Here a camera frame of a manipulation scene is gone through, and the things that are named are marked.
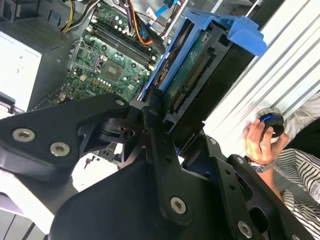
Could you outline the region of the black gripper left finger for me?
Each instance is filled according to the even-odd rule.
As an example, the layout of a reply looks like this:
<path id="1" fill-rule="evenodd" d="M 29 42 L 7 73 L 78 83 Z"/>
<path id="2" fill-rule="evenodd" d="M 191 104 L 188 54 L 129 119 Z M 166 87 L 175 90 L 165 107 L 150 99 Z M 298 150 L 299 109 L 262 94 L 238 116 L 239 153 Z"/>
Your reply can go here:
<path id="1" fill-rule="evenodd" d="M 121 143 L 121 169 L 147 163 L 158 220 L 185 227 L 192 221 L 173 139 L 162 119 L 163 94 L 128 103 L 114 93 L 22 113 L 0 122 L 0 167 L 48 185 L 66 183 L 80 157 Z"/>

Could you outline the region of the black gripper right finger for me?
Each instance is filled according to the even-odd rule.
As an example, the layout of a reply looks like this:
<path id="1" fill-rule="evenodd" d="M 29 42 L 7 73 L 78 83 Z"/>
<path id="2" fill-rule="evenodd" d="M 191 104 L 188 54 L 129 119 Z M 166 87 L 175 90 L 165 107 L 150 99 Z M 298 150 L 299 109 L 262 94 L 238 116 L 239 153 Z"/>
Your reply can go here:
<path id="1" fill-rule="evenodd" d="M 208 176 L 217 187 L 218 212 L 204 222 L 201 240 L 311 240 L 276 195 L 238 155 L 225 157 L 218 143 L 202 136 Z"/>

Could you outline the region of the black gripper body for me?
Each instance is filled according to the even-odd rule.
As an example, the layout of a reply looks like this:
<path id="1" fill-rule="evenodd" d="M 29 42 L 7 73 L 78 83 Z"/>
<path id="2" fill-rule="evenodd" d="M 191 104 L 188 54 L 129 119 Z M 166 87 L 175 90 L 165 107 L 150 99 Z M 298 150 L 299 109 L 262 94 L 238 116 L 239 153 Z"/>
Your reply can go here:
<path id="1" fill-rule="evenodd" d="M 58 210 L 51 240 L 230 240 L 218 188 L 182 171 L 189 197 L 189 226 L 158 220 L 153 174 L 136 162 L 71 197 Z"/>

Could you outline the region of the bare person's hand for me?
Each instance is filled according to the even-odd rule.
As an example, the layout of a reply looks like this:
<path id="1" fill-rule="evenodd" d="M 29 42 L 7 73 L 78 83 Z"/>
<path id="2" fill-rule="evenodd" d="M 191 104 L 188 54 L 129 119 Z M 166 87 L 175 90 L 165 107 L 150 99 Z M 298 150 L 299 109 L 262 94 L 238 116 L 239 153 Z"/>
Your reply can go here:
<path id="1" fill-rule="evenodd" d="M 245 155 L 260 165 L 272 163 L 289 140 L 289 136 L 284 132 L 276 142 L 272 143 L 273 128 L 270 126 L 265 131 L 264 129 L 265 123 L 256 119 L 243 134 Z"/>

